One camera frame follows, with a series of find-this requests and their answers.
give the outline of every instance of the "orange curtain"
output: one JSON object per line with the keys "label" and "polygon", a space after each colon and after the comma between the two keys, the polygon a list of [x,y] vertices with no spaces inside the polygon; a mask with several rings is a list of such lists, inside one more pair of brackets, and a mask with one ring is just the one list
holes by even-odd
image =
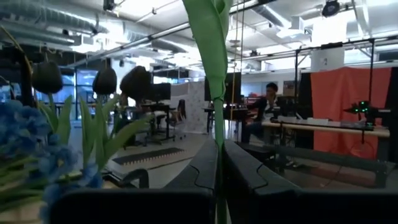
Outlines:
{"label": "orange curtain", "polygon": [[[383,108],[386,104],[391,68],[373,70],[371,104]],[[311,74],[313,117],[333,121],[358,121],[358,115],[344,112],[353,103],[369,98],[370,69],[343,67]],[[375,159],[377,137],[360,134],[314,132],[314,150],[351,154]]]}

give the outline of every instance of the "person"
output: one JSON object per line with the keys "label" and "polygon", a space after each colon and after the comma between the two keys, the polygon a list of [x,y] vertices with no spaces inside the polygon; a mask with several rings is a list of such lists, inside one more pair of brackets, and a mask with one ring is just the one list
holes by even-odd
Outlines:
{"label": "person", "polygon": [[260,98],[251,105],[246,107],[249,110],[257,109],[257,118],[254,119],[253,123],[248,124],[242,133],[242,143],[249,144],[250,136],[253,134],[260,140],[264,139],[264,127],[262,127],[261,122],[272,117],[272,109],[277,106],[276,93],[278,92],[278,86],[275,83],[268,83],[267,92],[265,96],[260,96]]}

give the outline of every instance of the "black tulip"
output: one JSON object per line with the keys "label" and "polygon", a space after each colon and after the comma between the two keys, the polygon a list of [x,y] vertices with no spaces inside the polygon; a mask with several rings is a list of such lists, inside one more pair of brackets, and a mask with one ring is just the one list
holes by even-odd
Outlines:
{"label": "black tulip", "polygon": [[55,62],[43,62],[35,66],[32,87],[45,94],[58,93],[62,87],[62,75]]}
{"label": "black tulip", "polygon": [[141,101],[150,91],[152,75],[145,67],[136,66],[120,82],[120,90],[136,102]]}
{"label": "black tulip", "polygon": [[99,95],[109,95],[116,91],[118,78],[112,68],[100,70],[93,82],[93,91]]}

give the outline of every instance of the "metal pole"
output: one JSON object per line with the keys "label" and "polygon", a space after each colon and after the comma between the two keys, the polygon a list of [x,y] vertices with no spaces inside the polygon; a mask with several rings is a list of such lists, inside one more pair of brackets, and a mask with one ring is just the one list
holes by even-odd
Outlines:
{"label": "metal pole", "polygon": [[298,69],[299,69],[299,53],[300,53],[301,49],[297,49],[295,51],[295,60],[294,60],[294,113],[297,113],[297,76],[298,76]]}
{"label": "metal pole", "polygon": [[[254,7],[260,6],[260,5],[262,5],[262,4],[259,3],[258,0],[251,0],[251,1],[248,1],[248,2],[238,3],[238,4],[236,4],[236,5],[231,7],[231,10],[229,11],[229,14],[233,15],[233,14],[236,14],[238,12],[246,11],[246,10],[252,9]],[[189,28],[190,28],[189,22],[185,22],[185,23],[177,25],[175,27],[171,27],[171,28],[169,28],[167,30],[163,30],[163,31],[160,31],[160,32],[155,33],[155,34],[148,35],[147,37],[144,37],[144,38],[139,39],[137,41],[134,41],[134,42],[131,42],[131,43],[128,43],[128,44],[124,44],[124,45],[122,45],[120,47],[116,47],[114,49],[107,50],[107,51],[102,52],[100,54],[93,55],[93,56],[91,56],[89,58],[86,58],[86,59],[80,60],[78,62],[75,62],[73,64],[70,64],[70,65],[68,65],[68,67],[77,67],[79,65],[83,65],[84,63],[88,63],[88,62],[93,61],[93,60],[101,59],[101,58],[106,57],[108,55],[111,55],[111,54],[114,54],[114,53],[118,53],[119,51],[122,51],[122,50],[127,50],[127,49],[131,49],[131,48],[134,48],[134,47],[138,47],[138,46],[146,44],[146,43],[148,43],[148,42],[150,42],[152,40],[159,39],[159,38],[165,37],[167,35],[174,34],[176,32],[180,32],[182,30],[189,29]]]}
{"label": "metal pole", "polygon": [[374,61],[374,39],[369,40],[372,43],[371,49],[371,68],[370,68],[370,77],[369,77],[369,103],[372,100],[372,83],[373,83],[373,61]]}

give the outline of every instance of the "artificial plant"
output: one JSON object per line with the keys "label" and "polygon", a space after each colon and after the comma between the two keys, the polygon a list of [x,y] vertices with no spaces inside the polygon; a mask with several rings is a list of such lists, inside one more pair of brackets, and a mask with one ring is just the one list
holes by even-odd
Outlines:
{"label": "artificial plant", "polygon": [[[225,39],[228,34],[229,10],[233,1],[183,0],[183,3],[188,14],[193,37],[200,52],[214,104],[216,143],[220,152],[218,161],[219,185],[222,187],[224,80],[228,69]],[[217,201],[217,219],[219,224],[226,223],[226,201],[222,191]]]}

